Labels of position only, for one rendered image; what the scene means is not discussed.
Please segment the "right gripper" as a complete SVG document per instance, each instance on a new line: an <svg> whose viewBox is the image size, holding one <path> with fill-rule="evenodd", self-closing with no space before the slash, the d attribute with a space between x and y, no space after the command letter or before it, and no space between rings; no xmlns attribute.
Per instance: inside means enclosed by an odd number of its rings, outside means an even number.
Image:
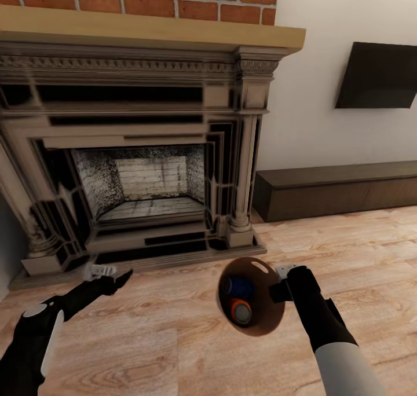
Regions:
<svg viewBox="0 0 417 396"><path fill-rule="evenodd" d="M285 288L284 288L284 281L285 280L281 281L279 284L269 286L270 297L272 298L273 303L280 303L280 302L285 302L285 301L293 302L294 301L293 298L291 298L288 295L288 292L287 292L287 294L285 292Z"/></svg>

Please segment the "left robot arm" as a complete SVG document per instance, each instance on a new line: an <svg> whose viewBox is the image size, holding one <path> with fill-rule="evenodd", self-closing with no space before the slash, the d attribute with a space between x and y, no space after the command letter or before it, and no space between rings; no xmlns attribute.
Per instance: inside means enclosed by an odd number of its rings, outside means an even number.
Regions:
<svg viewBox="0 0 417 396"><path fill-rule="evenodd" d="M134 271L116 279L116 267L88 264L83 283L64 296L56 295L21 315L14 342L0 360L0 396L38 396L44 384L64 322L101 295L112 296Z"/></svg>

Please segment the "trash can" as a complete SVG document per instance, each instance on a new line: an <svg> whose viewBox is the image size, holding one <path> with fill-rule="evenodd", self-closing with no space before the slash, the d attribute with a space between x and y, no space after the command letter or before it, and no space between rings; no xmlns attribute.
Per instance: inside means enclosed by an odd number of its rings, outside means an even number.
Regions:
<svg viewBox="0 0 417 396"><path fill-rule="evenodd" d="M260 267L252 264L258 262L267 268L268 273L264 272ZM220 286L225 276L236 276L250 280L254 286L254 297L249 301L252 311L252 318L247 325L239 326L226 313L225 301L219 299ZM266 336L273 331L281 323L286 301L273 303L270 297L269 286L279 284L279 277L271 266L253 256L242 256L235 258L225 266L219 279L216 299L219 309L223 312L230 324L238 331L252 337Z"/></svg>

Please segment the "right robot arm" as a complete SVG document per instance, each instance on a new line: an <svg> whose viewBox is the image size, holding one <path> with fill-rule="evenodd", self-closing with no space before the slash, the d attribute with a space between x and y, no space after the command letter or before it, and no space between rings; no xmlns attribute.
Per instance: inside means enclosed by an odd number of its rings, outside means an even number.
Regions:
<svg viewBox="0 0 417 396"><path fill-rule="evenodd" d="M334 301L324 299L310 269L276 267L279 284L269 286L273 303L294 302L310 337L327 396L391 396L373 371Z"/></svg>

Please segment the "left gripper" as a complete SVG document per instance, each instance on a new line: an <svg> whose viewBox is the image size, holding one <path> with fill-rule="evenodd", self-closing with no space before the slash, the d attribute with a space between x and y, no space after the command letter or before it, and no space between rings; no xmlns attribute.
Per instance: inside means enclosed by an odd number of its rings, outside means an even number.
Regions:
<svg viewBox="0 0 417 396"><path fill-rule="evenodd" d="M122 288L126 281L131 277L134 271L129 271L116 279L112 276L100 276L92 281L85 281L73 290L77 290L83 298L85 308L101 295L112 296L118 288Z"/></svg>

